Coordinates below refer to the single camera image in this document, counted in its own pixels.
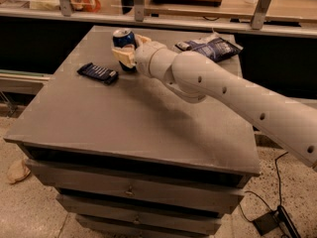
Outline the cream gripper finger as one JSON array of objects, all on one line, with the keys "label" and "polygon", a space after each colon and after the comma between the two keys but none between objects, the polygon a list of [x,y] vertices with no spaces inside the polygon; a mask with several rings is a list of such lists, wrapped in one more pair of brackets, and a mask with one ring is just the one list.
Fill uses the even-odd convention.
[{"label": "cream gripper finger", "polygon": [[114,47],[112,53],[115,59],[128,68],[133,68],[135,63],[135,46],[126,45],[123,48]]},{"label": "cream gripper finger", "polygon": [[139,35],[139,34],[136,34],[135,35],[135,41],[136,41],[136,47],[140,47],[142,46],[143,44],[147,43],[147,42],[150,42],[152,39],[149,38],[149,37],[146,37],[146,36],[142,36],[142,35]]}]

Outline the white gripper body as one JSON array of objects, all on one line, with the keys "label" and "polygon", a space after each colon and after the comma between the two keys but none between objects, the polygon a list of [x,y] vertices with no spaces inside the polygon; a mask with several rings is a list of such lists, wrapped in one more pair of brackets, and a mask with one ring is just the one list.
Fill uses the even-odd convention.
[{"label": "white gripper body", "polygon": [[152,57],[161,49],[166,49],[166,45],[156,41],[143,43],[136,48],[135,63],[137,71],[147,77],[151,77],[150,63]]}]

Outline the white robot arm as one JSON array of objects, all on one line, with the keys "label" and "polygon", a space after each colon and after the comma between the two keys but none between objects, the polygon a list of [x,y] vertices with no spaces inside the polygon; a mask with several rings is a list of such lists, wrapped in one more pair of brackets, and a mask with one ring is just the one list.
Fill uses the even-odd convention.
[{"label": "white robot arm", "polygon": [[317,165],[317,110],[234,75],[218,62],[238,47],[213,33],[179,42],[173,50],[127,29],[113,33],[114,57],[124,66],[159,80],[189,103],[211,96],[293,154]]}]

